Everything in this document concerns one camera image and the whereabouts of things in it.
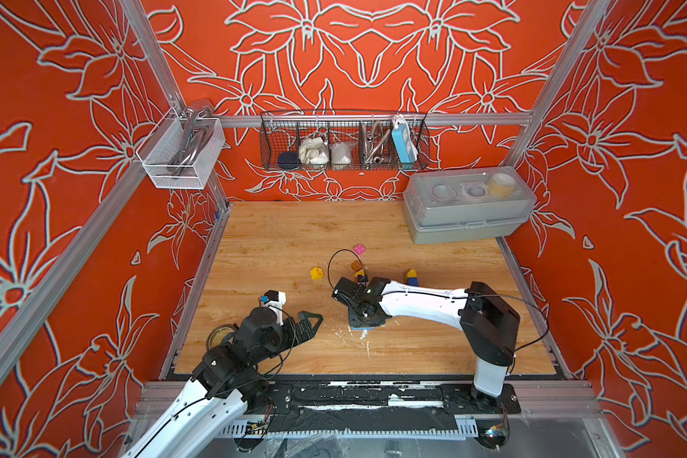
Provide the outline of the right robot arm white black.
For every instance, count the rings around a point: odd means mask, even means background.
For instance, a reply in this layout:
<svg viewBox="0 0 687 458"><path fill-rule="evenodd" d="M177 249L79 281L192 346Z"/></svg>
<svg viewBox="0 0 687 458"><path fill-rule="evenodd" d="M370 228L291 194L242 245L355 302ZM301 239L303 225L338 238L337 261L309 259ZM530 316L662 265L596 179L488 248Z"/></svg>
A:
<svg viewBox="0 0 687 458"><path fill-rule="evenodd" d="M479 413L501 413L508 369L516 354L521 317L484 282L444 290L374 278L368 284L341 278L332 298L348 308L349 324L383 326L389 319L410 317L464 332L476 357L469 407Z"/></svg>

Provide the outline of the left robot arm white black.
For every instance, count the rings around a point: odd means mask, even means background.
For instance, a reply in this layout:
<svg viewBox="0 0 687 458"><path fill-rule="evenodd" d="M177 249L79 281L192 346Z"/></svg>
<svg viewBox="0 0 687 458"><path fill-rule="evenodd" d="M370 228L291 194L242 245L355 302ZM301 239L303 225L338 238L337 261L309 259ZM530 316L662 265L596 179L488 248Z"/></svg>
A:
<svg viewBox="0 0 687 458"><path fill-rule="evenodd" d="M126 457L195 457L248 410L265 404L269 380L260 363L312 340L324 317L258 306L227 341L206 351L191 378Z"/></svg>

